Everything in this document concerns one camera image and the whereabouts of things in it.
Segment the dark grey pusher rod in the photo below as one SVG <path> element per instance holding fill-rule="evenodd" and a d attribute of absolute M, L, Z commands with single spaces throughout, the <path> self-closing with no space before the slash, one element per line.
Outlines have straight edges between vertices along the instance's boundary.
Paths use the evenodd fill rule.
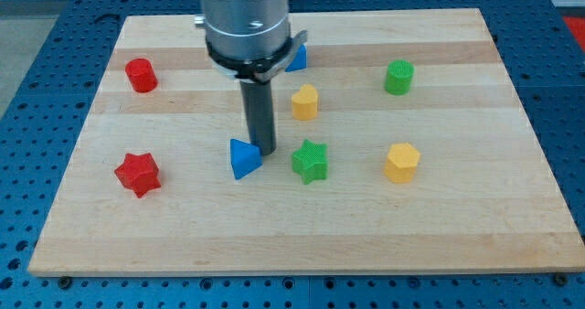
<path fill-rule="evenodd" d="M 240 83 L 250 142 L 260 148 L 262 156 L 276 149 L 271 83 Z"/>

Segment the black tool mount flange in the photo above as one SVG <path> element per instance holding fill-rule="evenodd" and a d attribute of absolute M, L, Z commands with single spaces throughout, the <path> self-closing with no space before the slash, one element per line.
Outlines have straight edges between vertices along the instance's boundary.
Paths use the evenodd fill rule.
<path fill-rule="evenodd" d="M 251 83 L 264 83 L 290 66 L 297 56 L 298 49 L 306 43 L 307 39 L 308 31 L 302 30 L 294 37 L 289 37 L 281 48 L 261 59 L 230 59 L 222 56 L 208 40 L 206 40 L 206 45 L 214 68 L 227 77 Z"/>

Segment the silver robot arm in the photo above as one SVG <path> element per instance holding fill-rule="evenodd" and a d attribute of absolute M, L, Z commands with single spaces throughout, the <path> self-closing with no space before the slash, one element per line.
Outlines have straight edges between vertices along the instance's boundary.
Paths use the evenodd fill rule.
<path fill-rule="evenodd" d="M 288 0 L 199 0 L 207 52 L 239 82 L 250 142 L 262 155 L 276 149 L 271 81 L 306 43 L 292 34 Z"/>

